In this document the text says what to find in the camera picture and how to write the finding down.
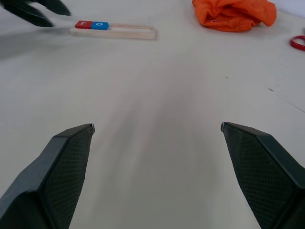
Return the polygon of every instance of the red ring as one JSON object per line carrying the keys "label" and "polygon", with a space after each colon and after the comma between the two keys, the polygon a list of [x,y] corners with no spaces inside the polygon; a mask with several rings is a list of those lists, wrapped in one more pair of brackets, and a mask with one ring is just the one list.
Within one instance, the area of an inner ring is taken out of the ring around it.
{"label": "red ring", "polygon": [[296,36],[296,37],[293,37],[290,40],[290,45],[292,47],[294,47],[295,49],[299,49],[299,50],[305,51],[305,45],[301,45],[301,44],[295,42],[295,40],[297,40],[297,39],[301,39],[301,40],[305,41],[305,36]]}

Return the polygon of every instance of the orange cloth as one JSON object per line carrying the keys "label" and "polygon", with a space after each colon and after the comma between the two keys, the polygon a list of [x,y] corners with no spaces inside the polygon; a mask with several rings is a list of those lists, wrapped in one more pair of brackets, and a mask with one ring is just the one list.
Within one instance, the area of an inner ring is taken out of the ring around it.
{"label": "orange cloth", "polygon": [[271,26],[276,7],[267,0],[193,0],[203,26],[225,32],[243,32],[259,23]]}

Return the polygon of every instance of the white table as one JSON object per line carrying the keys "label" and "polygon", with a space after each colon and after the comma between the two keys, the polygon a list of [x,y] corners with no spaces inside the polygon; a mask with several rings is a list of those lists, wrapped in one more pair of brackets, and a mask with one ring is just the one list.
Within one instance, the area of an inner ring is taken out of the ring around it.
{"label": "white table", "polygon": [[[46,30],[0,10],[0,195],[46,146],[95,123],[71,229],[258,229],[223,121],[272,134],[305,165],[305,20],[201,27],[191,1],[65,1]],[[72,37],[77,20],[154,26],[155,42]]]}

